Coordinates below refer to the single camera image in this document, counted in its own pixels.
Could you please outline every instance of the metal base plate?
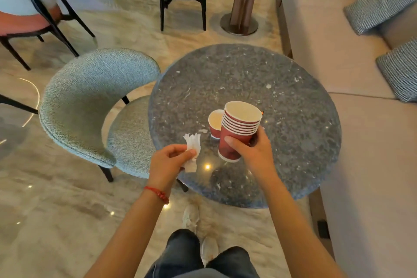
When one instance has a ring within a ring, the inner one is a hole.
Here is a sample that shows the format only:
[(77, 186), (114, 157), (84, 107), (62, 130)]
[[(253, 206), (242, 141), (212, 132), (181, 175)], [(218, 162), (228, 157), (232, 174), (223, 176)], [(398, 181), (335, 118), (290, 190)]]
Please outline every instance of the metal base plate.
[(240, 36), (247, 36), (247, 35), (250, 35), (252, 33), (255, 33), (256, 30), (258, 30), (258, 22), (253, 17), (251, 18), (251, 23), (250, 23), (249, 27), (243, 27), (242, 26), (242, 27), (238, 28), (237, 26), (230, 25), (230, 16), (231, 16), (231, 13), (228, 13), (228, 14), (225, 14), (220, 19), (220, 26), (227, 33), (234, 34), (234, 35), (240, 35)]

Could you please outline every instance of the forearm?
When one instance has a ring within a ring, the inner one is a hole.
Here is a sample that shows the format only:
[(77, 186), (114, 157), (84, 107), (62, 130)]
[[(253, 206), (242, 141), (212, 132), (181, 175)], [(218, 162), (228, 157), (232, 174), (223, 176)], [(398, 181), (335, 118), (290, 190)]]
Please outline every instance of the forearm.
[(262, 187), (291, 277), (345, 277), (278, 176)]
[(133, 278), (164, 203), (144, 190), (85, 278)]

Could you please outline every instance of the red string bracelet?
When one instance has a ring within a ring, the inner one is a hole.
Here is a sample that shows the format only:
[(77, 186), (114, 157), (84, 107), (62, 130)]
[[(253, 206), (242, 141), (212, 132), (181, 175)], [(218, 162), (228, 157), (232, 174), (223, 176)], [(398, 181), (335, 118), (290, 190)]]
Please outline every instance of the red string bracelet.
[(169, 199), (167, 198), (166, 194), (163, 191), (160, 191), (159, 189), (149, 187), (149, 186), (146, 186), (144, 189), (153, 191), (154, 193), (156, 193), (158, 197), (161, 198), (161, 200), (164, 202), (165, 205), (169, 204)]

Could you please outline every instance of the floor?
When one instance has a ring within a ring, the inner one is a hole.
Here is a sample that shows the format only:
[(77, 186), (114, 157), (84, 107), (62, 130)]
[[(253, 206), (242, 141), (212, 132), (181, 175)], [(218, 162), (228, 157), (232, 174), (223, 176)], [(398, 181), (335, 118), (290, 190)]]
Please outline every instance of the floor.
[[(60, 25), (80, 54), (104, 47), (127, 47), (152, 56), (165, 70), (193, 49), (214, 43), (249, 43), (281, 52), (274, 0), (255, 0), (259, 30), (235, 37), (219, 20), (233, 0), (207, 0), (207, 31), (202, 30), (199, 3), (174, 1), (159, 30), (159, 0), (68, 0), (96, 34), (76, 22)], [(26, 71), (0, 48), (0, 92), (37, 107), (52, 75), (73, 58), (54, 36), (12, 40), (33, 70)], [(147, 95), (153, 84), (129, 94)], [(123, 107), (119, 102), (103, 126)], [(108, 242), (146, 180), (113, 169), (108, 183), (98, 167), (71, 155), (48, 138), (37, 116), (0, 105), (0, 276), (82, 277)], [(220, 250), (240, 245), (248, 250), (261, 277), (290, 277), (268, 210), (239, 209), (175, 188), (163, 210), (136, 277), (143, 277), (163, 251), (166, 240), (181, 227), (189, 202), (199, 205), (198, 234), (210, 233)], [(308, 199), (298, 201), (311, 220)]]

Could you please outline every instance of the granite tabletop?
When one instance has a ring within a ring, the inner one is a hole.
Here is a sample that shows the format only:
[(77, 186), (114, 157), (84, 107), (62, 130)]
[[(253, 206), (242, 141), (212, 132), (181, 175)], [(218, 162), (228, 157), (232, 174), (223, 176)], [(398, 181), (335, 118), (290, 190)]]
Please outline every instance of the granite tabletop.
[(160, 76), (149, 101), (149, 130), (156, 149), (201, 134), (197, 172), (179, 175), (197, 193), (237, 207), (267, 203), (244, 161), (218, 156), (208, 115), (241, 100), (264, 111), (279, 177), (295, 199), (314, 191), (336, 163), (339, 116), (323, 86), (288, 57), (245, 44), (216, 44), (188, 53)]

